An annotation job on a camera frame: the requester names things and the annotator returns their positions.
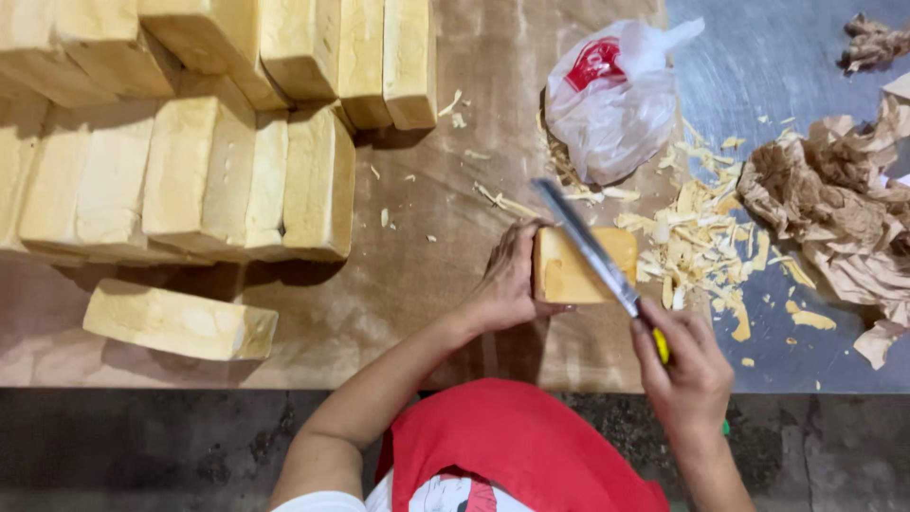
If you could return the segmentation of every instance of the plastic bag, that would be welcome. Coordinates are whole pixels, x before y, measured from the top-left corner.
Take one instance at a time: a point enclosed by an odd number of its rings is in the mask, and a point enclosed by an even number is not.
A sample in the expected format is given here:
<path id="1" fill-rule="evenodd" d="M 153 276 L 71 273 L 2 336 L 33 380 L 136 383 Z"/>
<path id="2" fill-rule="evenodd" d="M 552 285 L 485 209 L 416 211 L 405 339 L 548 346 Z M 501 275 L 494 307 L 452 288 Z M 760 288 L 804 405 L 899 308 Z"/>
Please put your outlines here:
<path id="1" fill-rule="evenodd" d="M 547 126 L 581 179 L 612 183 L 657 153 L 676 111 L 666 56 L 703 30 L 701 18 L 667 32 L 619 21 L 562 56 L 547 78 Z"/>

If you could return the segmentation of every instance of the concrete floor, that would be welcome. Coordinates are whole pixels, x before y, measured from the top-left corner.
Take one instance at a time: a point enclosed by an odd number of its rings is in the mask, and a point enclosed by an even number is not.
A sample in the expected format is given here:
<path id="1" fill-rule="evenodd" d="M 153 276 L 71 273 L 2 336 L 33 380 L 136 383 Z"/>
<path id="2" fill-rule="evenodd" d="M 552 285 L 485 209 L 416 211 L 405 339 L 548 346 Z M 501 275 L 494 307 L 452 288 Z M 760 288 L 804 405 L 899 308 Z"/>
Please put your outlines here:
<path id="1" fill-rule="evenodd" d="M 0 509 L 261 510 L 292 434 L 325 396 L 0 390 Z M 642 397 L 558 397 L 686 509 Z M 761 510 L 908 510 L 908 407 L 907 396 L 736 396 L 730 442 Z"/>

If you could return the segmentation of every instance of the hand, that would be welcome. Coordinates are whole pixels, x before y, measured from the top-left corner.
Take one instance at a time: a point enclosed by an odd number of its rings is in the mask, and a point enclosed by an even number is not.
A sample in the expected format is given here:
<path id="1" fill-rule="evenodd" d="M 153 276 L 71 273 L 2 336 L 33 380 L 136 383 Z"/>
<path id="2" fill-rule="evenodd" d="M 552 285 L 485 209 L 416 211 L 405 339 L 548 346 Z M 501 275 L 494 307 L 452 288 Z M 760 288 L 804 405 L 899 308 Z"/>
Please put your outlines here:
<path id="1" fill-rule="evenodd" d="M 544 220 L 519 220 L 502 235 L 490 255 L 480 285 L 460 309 L 476 334 L 502 331 L 542 316 L 572 311 L 574 306 L 537 302 L 531 293 L 531 254 Z"/>
<path id="2" fill-rule="evenodd" d="M 716 453 L 726 446 L 722 429 L 733 369 L 704 319 L 690 312 L 666 312 L 648 299 L 641 300 L 640 313 L 663 332 L 670 348 L 670 364 L 664 367 L 645 322 L 632 320 L 644 392 L 677 459 Z"/>

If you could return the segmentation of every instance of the person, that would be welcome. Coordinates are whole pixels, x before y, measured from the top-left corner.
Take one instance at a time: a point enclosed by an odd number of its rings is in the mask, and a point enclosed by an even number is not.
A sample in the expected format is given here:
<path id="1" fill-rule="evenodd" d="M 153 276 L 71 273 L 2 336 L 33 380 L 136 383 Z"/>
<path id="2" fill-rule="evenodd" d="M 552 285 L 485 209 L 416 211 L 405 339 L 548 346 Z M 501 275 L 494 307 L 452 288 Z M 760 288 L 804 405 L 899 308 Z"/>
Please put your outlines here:
<path id="1" fill-rule="evenodd" d="M 530 384 L 482 379 L 402 413 L 420 384 L 473 338 L 573 309 L 532 297 L 531 253 L 541 225 L 512 225 L 466 301 L 368 364 L 313 413 L 291 443 L 270 509 L 669 510 L 656 484 Z M 711 329 L 647 299 L 641 315 L 665 333 L 672 353 L 664 366 L 645 324 L 632 320 L 644 391 L 692 501 L 705 511 L 754 510 L 722 432 L 733 370 Z M 361 453 L 386 432 L 379 482 L 364 501 Z"/>

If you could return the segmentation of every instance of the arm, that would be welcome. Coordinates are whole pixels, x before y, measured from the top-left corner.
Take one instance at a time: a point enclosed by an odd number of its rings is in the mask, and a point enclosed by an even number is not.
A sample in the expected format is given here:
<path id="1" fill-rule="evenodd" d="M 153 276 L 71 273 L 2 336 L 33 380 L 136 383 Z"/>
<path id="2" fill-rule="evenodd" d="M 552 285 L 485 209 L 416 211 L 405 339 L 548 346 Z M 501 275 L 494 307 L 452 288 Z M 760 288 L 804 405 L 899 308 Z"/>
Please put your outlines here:
<path id="1" fill-rule="evenodd" d="M 360 453 L 382 436 L 446 358 L 482 333 L 569 309 L 531 298 L 531 251 L 540 225 L 514 224 L 467 301 L 368 364 L 313 413 L 291 443 L 269 509 L 320 490 L 363 498 Z"/>
<path id="2" fill-rule="evenodd" d="M 651 334 L 632 321 L 632 340 L 642 365 L 642 384 L 670 440 L 682 478 L 699 510 L 754 511 L 723 437 L 733 388 L 733 369 L 711 329 L 690 312 L 666 312 L 643 299 L 641 314 L 666 335 L 672 359 L 661 364 Z"/>

